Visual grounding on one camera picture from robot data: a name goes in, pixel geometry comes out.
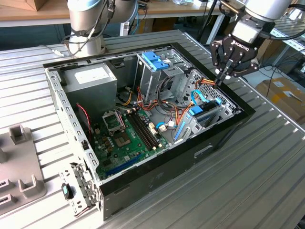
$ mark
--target red wire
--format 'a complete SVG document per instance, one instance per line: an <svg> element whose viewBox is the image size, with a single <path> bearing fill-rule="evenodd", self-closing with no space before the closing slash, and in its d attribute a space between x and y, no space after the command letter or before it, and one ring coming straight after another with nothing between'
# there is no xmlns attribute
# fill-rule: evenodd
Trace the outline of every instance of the red wire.
<svg viewBox="0 0 305 229"><path fill-rule="evenodd" d="M80 109L82 109L82 111L84 111L84 113L85 113L85 116L86 116L87 122L88 122L89 135L91 136L91 129L90 129L90 126L91 126L91 125L90 125L90 121L89 121L88 114L87 114L86 110L85 110L81 105L77 104L77 106L78 106Z"/></svg>

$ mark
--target metal bracket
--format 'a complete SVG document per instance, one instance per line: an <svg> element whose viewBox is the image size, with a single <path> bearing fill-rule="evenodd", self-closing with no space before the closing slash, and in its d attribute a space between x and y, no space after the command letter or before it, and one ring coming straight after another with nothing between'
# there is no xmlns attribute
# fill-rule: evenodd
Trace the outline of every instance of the metal bracket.
<svg viewBox="0 0 305 229"><path fill-rule="evenodd" d="M79 216L100 200L100 192L84 164L70 164L59 174L62 182L70 189L69 196L66 195L66 190L63 190L63 192L73 208L74 216Z"/></svg>

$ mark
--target aluminum table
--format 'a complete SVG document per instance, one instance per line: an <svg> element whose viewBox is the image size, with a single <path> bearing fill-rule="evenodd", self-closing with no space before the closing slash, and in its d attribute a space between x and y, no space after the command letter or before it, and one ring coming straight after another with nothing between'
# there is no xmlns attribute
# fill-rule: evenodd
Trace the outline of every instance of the aluminum table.
<svg viewBox="0 0 305 229"><path fill-rule="evenodd" d="M165 31L106 39L110 51L178 42L213 70L188 34ZM52 46L65 50L62 45ZM103 222L93 208L75 219L58 171L72 151L42 64L62 60L41 47L0 52L0 132L32 129L47 194L0 216L1 228L289 229L305 214L305 132L246 82L226 83L256 113L218 152Z"/></svg>

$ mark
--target black plastic part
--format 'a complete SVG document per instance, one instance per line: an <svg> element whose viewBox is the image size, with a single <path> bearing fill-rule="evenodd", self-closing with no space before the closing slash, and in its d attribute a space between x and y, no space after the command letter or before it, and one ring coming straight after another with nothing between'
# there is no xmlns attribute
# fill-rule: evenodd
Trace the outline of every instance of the black plastic part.
<svg viewBox="0 0 305 229"><path fill-rule="evenodd" d="M108 158L107 160L104 160L103 161L103 166L108 166L108 165L110 165L112 162L111 162L111 160Z"/></svg>
<svg viewBox="0 0 305 229"><path fill-rule="evenodd" d="M71 190L71 187L69 184L63 183L61 185L61 190L63 192L63 195L65 196L65 199L72 199L73 198L73 193Z"/></svg>
<svg viewBox="0 0 305 229"><path fill-rule="evenodd" d="M215 107L218 107L219 104L216 101L210 101L209 103L200 105L200 107L203 109L204 112L210 111Z"/></svg>
<svg viewBox="0 0 305 229"><path fill-rule="evenodd" d="M86 140L83 140L83 141L81 142L81 145L82 145L82 148L83 148L84 150L89 149L89 145L88 145L88 142L87 142Z"/></svg>

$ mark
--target orange wire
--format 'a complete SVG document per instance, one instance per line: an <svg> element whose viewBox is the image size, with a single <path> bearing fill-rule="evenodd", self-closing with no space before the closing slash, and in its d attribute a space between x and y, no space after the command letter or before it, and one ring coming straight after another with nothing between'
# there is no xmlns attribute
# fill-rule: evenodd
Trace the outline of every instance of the orange wire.
<svg viewBox="0 0 305 229"><path fill-rule="evenodd" d="M181 122L181 119L183 118L183 116L184 116L184 114L185 114L185 112L191 107L193 105L193 103L192 102L190 102L190 104L188 104L188 106L182 111L182 113L181 113L181 116L180 116L180 118L179 118L179 122L178 122L178 125L180 124L180 122Z"/></svg>

